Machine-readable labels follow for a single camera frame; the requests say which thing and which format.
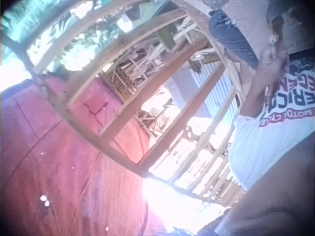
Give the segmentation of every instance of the hand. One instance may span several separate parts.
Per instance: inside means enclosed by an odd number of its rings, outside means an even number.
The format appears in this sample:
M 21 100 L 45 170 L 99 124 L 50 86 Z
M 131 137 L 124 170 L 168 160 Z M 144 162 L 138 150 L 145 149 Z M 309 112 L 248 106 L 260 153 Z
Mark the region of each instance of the hand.
M 284 47 L 267 45 L 261 52 L 253 86 L 258 92 L 279 81 L 284 74 L 288 55 Z

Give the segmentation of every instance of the white t-shirt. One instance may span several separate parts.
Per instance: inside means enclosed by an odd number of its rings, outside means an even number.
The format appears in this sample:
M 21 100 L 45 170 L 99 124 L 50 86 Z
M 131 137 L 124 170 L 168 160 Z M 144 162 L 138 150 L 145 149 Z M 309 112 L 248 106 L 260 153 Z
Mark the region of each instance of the white t-shirt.
M 314 64 L 314 59 L 291 62 L 270 105 L 257 118 L 237 118 L 229 163 L 232 174 L 246 190 L 314 132 Z

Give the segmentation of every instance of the red concrete surface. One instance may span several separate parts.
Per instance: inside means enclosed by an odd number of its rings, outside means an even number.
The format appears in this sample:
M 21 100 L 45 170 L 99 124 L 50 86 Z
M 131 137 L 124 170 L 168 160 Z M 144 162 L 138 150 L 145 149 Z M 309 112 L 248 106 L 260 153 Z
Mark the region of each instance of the red concrete surface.
M 49 84 L 63 92 L 61 80 Z M 72 112 L 99 133 L 121 107 L 95 80 Z M 1 126 L 1 217 L 16 235 L 139 235 L 146 213 L 142 178 L 85 141 L 34 85 L 1 102 Z M 148 150 L 149 137 L 131 120 L 111 145 L 138 161 Z M 40 200 L 43 194 L 49 207 Z M 149 209 L 143 235 L 163 230 Z

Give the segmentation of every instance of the jeans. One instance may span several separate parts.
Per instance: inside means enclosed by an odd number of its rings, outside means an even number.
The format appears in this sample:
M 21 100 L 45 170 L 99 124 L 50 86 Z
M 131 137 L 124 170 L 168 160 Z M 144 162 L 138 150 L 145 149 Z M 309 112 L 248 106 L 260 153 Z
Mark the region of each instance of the jeans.
M 212 15 L 209 31 L 220 44 L 232 51 L 252 69 L 257 69 L 259 60 L 256 54 L 240 30 L 221 9 Z

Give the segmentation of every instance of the light spot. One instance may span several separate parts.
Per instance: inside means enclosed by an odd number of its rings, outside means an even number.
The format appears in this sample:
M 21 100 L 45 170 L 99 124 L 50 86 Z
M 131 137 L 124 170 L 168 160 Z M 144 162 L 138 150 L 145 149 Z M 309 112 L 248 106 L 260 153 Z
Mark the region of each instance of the light spot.
M 46 197 L 45 195 L 42 195 L 42 196 L 40 197 L 40 200 L 44 202 L 44 201 L 47 200 L 47 197 Z

